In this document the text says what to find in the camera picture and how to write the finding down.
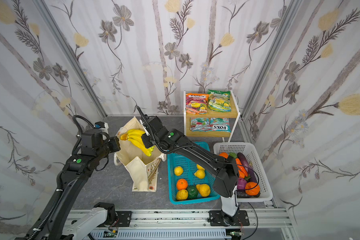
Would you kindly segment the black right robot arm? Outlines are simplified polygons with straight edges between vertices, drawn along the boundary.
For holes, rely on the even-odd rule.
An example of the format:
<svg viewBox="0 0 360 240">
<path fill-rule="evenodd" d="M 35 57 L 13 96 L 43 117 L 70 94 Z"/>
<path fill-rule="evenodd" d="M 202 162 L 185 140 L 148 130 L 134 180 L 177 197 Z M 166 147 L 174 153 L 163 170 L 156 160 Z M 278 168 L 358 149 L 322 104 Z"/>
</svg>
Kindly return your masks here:
<svg viewBox="0 0 360 240">
<path fill-rule="evenodd" d="M 211 153 L 189 140 L 181 131 L 168 130 L 157 116 L 149 117 L 139 106 L 137 110 L 146 132 L 142 136 L 144 146 L 147 149 L 155 146 L 166 155 L 172 153 L 181 155 L 203 167 L 215 177 L 213 189 L 221 196 L 222 212 L 229 217 L 236 215 L 239 209 L 235 195 L 239 178 L 236 160 L 231 156 L 225 158 Z"/>
</svg>

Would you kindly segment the yellow banana bunch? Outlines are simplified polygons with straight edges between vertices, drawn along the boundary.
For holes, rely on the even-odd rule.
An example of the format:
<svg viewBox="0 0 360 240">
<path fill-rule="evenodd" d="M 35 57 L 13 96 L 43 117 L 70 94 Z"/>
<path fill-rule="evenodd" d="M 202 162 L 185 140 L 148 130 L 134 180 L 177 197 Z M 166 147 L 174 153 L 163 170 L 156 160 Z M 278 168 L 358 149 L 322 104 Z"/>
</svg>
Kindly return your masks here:
<svg viewBox="0 0 360 240">
<path fill-rule="evenodd" d="M 131 129 L 128 130 L 126 133 L 122 134 L 120 136 L 120 139 L 122 141 L 129 141 L 131 142 L 135 147 L 139 148 L 146 156 L 151 157 L 152 152 L 155 147 L 146 148 L 142 136 L 145 134 L 145 131 L 142 131 L 140 129 Z"/>
</svg>

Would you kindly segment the small yellow lemon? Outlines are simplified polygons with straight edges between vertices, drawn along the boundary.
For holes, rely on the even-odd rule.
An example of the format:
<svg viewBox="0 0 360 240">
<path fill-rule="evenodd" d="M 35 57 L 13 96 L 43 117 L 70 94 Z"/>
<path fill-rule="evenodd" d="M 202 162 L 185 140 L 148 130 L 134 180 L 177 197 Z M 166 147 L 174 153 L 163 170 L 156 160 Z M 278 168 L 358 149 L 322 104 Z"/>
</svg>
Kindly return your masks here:
<svg viewBox="0 0 360 240">
<path fill-rule="evenodd" d="M 206 176 L 205 169 L 200 165 L 197 165 L 197 171 L 194 173 L 194 176 L 199 179 L 204 179 Z"/>
</svg>

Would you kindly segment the cream floral grocery tote bag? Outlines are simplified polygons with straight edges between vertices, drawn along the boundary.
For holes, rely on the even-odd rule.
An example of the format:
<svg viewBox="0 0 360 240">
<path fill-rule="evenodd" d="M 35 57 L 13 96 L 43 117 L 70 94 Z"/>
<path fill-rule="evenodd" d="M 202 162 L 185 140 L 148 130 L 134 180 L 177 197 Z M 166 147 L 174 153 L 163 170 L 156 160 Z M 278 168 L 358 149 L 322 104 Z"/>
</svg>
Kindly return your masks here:
<svg viewBox="0 0 360 240">
<path fill-rule="evenodd" d="M 132 118 L 126 125 L 121 127 L 117 133 L 121 150 L 116 153 L 115 165 L 124 165 L 133 180 L 133 192 L 156 192 L 159 165 L 166 160 L 166 155 L 156 147 L 152 156 L 146 156 L 139 148 L 129 141 L 122 141 L 120 136 L 131 129 L 145 131 L 143 125 L 137 118 Z"/>
</svg>

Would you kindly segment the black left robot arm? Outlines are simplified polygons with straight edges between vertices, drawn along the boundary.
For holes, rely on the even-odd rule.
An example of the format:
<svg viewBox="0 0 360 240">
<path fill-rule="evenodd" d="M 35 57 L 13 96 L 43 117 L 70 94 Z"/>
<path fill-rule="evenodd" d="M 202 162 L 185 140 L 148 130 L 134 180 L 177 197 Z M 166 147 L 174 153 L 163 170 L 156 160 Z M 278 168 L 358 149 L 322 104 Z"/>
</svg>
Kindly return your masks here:
<svg viewBox="0 0 360 240">
<path fill-rule="evenodd" d="M 96 227 L 112 225 L 118 219 L 114 204 L 99 203 L 73 225 L 65 227 L 73 204 L 100 161 L 121 149 L 118 138 L 108 134 L 107 123 L 96 122 L 84 131 L 78 119 L 85 118 L 73 116 L 79 130 L 78 141 L 57 175 L 55 192 L 24 240 L 82 240 Z"/>
</svg>

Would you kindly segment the orange fruit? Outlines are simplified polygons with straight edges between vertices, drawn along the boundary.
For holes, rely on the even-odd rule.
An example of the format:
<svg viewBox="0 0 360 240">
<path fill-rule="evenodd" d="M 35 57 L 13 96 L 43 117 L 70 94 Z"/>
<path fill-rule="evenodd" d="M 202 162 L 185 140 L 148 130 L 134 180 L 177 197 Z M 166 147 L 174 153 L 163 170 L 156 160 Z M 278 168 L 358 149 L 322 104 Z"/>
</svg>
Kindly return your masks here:
<svg viewBox="0 0 360 240">
<path fill-rule="evenodd" d="M 186 190 L 188 186 L 188 181 L 185 179 L 179 179 L 176 184 L 178 191 Z"/>
</svg>

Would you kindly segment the orange red snack bag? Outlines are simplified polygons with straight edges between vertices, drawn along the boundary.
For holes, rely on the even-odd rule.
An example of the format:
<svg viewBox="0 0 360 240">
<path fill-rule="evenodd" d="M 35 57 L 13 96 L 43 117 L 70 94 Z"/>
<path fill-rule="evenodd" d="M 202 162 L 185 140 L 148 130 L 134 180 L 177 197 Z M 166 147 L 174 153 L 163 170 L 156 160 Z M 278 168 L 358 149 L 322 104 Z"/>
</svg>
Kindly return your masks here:
<svg viewBox="0 0 360 240">
<path fill-rule="evenodd" d="M 208 94 L 186 94 L 186 112 L 189 114 L 207 114 Z"/>
</svg>

